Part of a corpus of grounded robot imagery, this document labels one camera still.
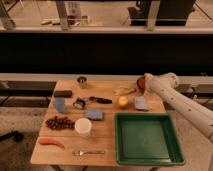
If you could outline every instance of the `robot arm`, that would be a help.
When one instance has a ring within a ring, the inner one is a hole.
[[[174,88],[178,84],[178,77],[174,73],[161,76],[145,74],[146,90],[158,94],[213,143],[213,112],[177,92]]]

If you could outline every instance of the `gray sponge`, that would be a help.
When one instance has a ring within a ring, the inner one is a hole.
[[[103,120],[103,111],[101,109],[87,109],[85,110],[85,117],[90,120],[101,121]]]

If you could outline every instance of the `cable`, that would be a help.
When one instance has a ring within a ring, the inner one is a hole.
[[[8,9],[7,12],[9,12],[11,9],[13,9],[13,7],[16,6],[16,4],[19,2],[19,0],[16,0]]]
[[[190,88],[191,88],[191,90],[192,90],[192,93],[189,93],[189,94],[187,95],[187,97],[190,98],[190,99],[194,99],[194,97],[195,97],[195,95],[196,95],[196,90],[195,90],[195,88],[194,88],[193,86],[190,86]]]
[[[88,166],[84,166],[81,171],[86,171]]]
[[[2,106],[9,98],[10,96],[7,96],[4,100],[1,101],[0,106]]]
[[[196,2],[195,5],[213,22],[213,18],[209,16]]]
[[[45,98],[46,98],[46,102],[47,102],[47,106],[48,106],[49,103],[50,103],[50,100],[49,100],[49,98],[47,96],[45,96]]]
[[[210,97],[208,100],[206,100],[205,102],[201,103],[201,105],[205,106],[207,105],[210,101],[212,100],[212,97]]]
[[[123,21],[123,23],[121,23],[122,26],[124,26],[126,24],[126,22],[128,21],[129,16],[126,17],[126,19]]]
[[[208,74],[207,74],[206,72],[201,72],[200,75],[201,75],[202,77],[208,77]]]

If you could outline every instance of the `knife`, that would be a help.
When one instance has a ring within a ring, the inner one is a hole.
[[[90,96],[89,100],[97,102],[97,103],[102,103],[102,104],[111,104],[112,100],[110,99],[105,99],[102,97],[95,97],[95,96]]]

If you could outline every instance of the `tray rim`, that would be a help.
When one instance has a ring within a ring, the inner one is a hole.
[[[119,143],[118,143],[118,136],[117,136],[117,130],[118,130],[118,124],[117,124],[117,118],[119,116],[131,116],[131,117],[134,117],[134,116],[145,116],[145,117],[153,117],[153,116],[158,116],[158,117],[167,117],[169,119],[169,122],[171,122],[171,128],[172,128],[172,132],[174,134],[174,136],[176,137],[176,143],[177,143],[177,146],[179,148],[179,152],[180,152],[180,155],[183,159],[182,162],[176,162],[176,161],[171,161],[171,162],[159,162],[159,163],[149,163],[149,162],[144,162],[144,163],[138,163],[137,161],[122,161],[120,160],[119,158],[119,154],[118,154],[118,146],[119,146]],[[171,117],[171,114],[169,113],[136,113],[136,112],[116,112],[115,113],[115,116],[114,116],[114,123],[115,123],[115,151],[116,151],[116,161],[118,164],[120,165],[138,165],[138,166],[182,166],[186,163],[186,159],[185,159],[185,155],[183,153],[183,150],[182,150],[182,147],[181,147],[181,144],[180,144],[180,141],[179,141],[179,138],[177,136],[177,131],[175,129],[175,125],[173,123],[173,120],[172,120],[172,117]]]

